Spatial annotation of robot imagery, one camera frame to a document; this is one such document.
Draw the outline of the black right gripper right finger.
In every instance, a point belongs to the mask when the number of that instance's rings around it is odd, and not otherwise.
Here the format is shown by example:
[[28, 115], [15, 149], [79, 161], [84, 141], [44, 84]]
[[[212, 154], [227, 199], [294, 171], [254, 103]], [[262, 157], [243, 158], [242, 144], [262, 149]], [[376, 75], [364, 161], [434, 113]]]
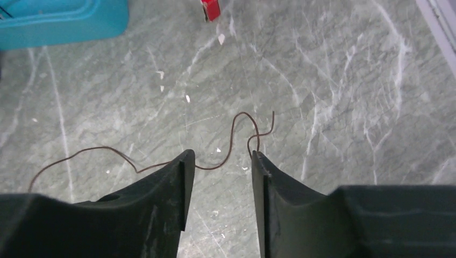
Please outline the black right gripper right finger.
[[342, 185], [319, 193], [252, 155], [262, 257], [455, 257], [455, 187]]

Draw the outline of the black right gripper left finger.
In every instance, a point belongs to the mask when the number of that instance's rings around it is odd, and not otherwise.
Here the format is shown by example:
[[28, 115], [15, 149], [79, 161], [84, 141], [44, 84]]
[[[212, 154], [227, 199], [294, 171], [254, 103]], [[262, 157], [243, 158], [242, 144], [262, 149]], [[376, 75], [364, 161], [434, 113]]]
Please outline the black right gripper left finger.
[[1, 257], [176, 257], [186, 228], [195, 153], [91, 202], [1, 195]]

